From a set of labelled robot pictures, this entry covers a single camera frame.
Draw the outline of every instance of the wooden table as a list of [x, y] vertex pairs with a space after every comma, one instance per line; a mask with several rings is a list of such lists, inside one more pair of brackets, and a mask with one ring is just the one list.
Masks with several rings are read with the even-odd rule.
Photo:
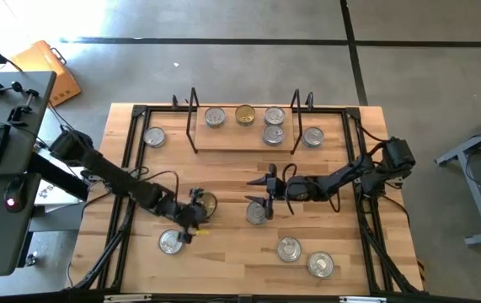
[[[100, 151], [116, 164], [122, 160], [132, 106], [111, 105]], [[360, 109], [364, 127], [375, 136], [387, 138], [382, 109]], [[269, 163], [277, 165], [279, 175], [289, 162], [298, 165], [298, 174], [328, 174], [347, 163], [343, 126], [337, 114], [303, 115], [304, 129], [309, 126], [321, 128], [324, 143], [319, 149], [308, 149], [301, 143], [293, 156], [287, 151], [200, 151], [194, 154], [185, 135], [186, 115], [152, 113], [151, 126], [162, 127], [167, 142], [159, 149], [146, 147], [143, 165], [151, 174], [175, 170], [180, 177], [181, 201], [188, 201], [188, 192], [194, 187], [202, 187], [216, 195], [219, 200], [216, 213], [204, 226], [210, 235], [195, 237], [193, 243], [177, 255], [166, 255], [158, 248], [158, 238], [163, 231], [178, 229], [178, 226], [137, 209], [131, 229], [123, 293], [368, 294], [351, 185], [341, 189], [342, 206], [338, 214], [327, 202], [308, 202], [293, 203], [293, 216], [285, 203], [277, 202], [274, 220], [253, 226], [245, 218], [248, 201], [244, 195], [265, 194], [264, 187], [248, 186], [246, 182], [266, 173]], [[136, 134], [140, 134], [141, 128], [142, 119]], [[134, 146], [138, 145], [138, 140], [139, 136], [136, 136]], [[366, 143], [368, 150], [376, 144], [369, 137]], [[134, 166], [135, 154], [136, 148], [132, 152], [131, 166]], [[174, 178], [167, 174], [156, 178], [155, 182], [174, 189]], [[89, 198], [103, 192], [104, 189], [96, 186]], [[398, 190], [387, 189], [387, 195], [403, 203]], [[75, 283], [104, 249], [113, 200], [113, 197], [103, 199], [89, 206], [84, 213], [72, 259], [71, 276]], [[379, 203], [388, 254], [409, 282], [423, 289], [405, 214], [384, 199]], [[277, 242], [287, 236], [295, 237], [302, 244], [302, 256], [294, 263], [283, 263], [275, 254]], [[335, 269], [330, 279], [316, 279], [307, 271], [307, 257], [316, 251], [325, 251], [334, 259]], [[376, 257], [373, 262], [377, 281], [382, 285], [380, 262]], [[112, 264], [110, 281], [115, 270], [116, 253]]]

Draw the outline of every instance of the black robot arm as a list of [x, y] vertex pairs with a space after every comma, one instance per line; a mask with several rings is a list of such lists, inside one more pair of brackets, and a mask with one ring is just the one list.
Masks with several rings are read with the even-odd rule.
[[191, 227], [198, 228], [206, 220], [204, 205], [192, 197], [189, 204], [176, 200], [176, 193], [158, 183], [138, 180], [130, 173], [117, 167], [92, 148], [92, 140], [81, 132], [64, 130], [51, 145], [51, 155], [69, 165], [80, 165], [102, 178], [112, 194], [129, 197], [144, 210], [164, 216], [179, 224], [182, 231], [179, 240], [191, 243]]
[[[382, 150], [382, 160], [374, 162], [372, 156]], [[274, 164], [270, 164], [269, 172], [261, 179], [249, 182], [251, 185], [266, 185], [269, 194], [267, 199], [248, 196], [247, 198], [262, 204], [265, 214], [273, 214], [267, 210], [273, 205], [273, 199], [284, 199], [289, 210], [294, 215], [289, 201], [329, 201], [338, 193], [339, 188], [360, 179], [362, 192], [370, 196], [384, 194], [384, 183], [393, 178], [406, 178], [416, 161], [405, 140], [395, 137], [378, 143], [371, 151], [360, 155], [353, 162], [343, 166], [334, 173], [324, 176], [296, 175], [288, 180], [281, 180], [276, 176]]]

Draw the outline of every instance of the can lid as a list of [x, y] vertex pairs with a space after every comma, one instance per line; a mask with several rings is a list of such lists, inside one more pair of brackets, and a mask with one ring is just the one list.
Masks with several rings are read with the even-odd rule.
[[165, 131], [159, 127], [151, 127], [145, 131], [143, 140], [151, 147], [160, 147], [165, 142]]
[[293, 237], [284, 237], [281, 239], [275, 250], [281, 260], [285, 262], [297, 261], [302, 254], [300, 242]]
[[328, 278], [334, 271], [334, 260], [326, 252], [316, 252], [309, 257], [307, 268], [315, 277]]
[[271, 125], [280, 125], [285, 119], [285, 111], [279, 107], [270, 107], [265, 111], [265, 120]]
[[159, 249], [167, 254], [175, 254], [184, 244], [179, 241], [179, 231], [167, 230], [159, 237]]
[[266, 222], [265, 208], [257, 202], [251, 202], [246, 209], [246, 216], [249, 223], [259, 225]]
[[308, 147], [320, 146], [324, 140], [324, 133], [317, 127], [310, 127], [304, 131], [302, 138]]
[[197, 202], [205, 206], [206, 218], [210, 218], [211, 215], [214, 214], [217, 207], [217, 198], [213, 193], [203, 192]]
[[265, 131], [263, 132], [263, 138], [270, 144], [279, 144], [283, 141], [283, 138], [285, 138], [285, 133], [280, 126], [269, 125], [266, 126]]
[[205, 120], [210, 125], [220, 125], [225, 121], [225, 111], [222, 108], [210, 107], [205, 112]]
[[234, 114], [240, 122], [251, 122], [255, 119], [255, 109], [249, 105], [240, 105]]

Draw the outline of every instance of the gray floor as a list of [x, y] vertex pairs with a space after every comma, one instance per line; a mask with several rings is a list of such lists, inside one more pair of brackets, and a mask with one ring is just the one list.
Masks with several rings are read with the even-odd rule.
[[[343, 39], [339, 0], [65, 2], [49, 22], [51, 1], [7, 0], [32, 40], [60, 36]], [[481, 0], [349, 0], [357, 39], [481, 41]], [[58, 110], [99, 144], [110, 103], [168, 102], [173, 93], [201, 102], [289, 102], [295, 88], [316, 104], [358, 104], [346, 47], [55, 44], [81, 96]], [[433, 159], [481, 126], [481, 48], [358, 50], [370, 105], [384, 109], [391, 135], [406, 138], [418, 165], [404, 198], [427, 290], [481, 299], [481, 247], [463, 237], [481, 221], [461, 169]], [[54, 139], [48, 117], [40, 132]], [[0, 295], [59, 290], [75, 234], [36, 236], [42, 266], [0, 278]]]

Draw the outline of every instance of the orange box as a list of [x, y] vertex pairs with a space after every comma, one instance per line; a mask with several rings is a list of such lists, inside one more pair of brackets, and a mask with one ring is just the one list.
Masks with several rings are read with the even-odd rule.
[[81, 88], [64, 66], [66, 60], [56, 48], [50, 47], [43, 40], [33, 43], [28, 50], [13, 56], [12, 61], [25, 72], [56, 72], [56, 80], [50, 96], [50, 101], [54, 106], [81, 93]]

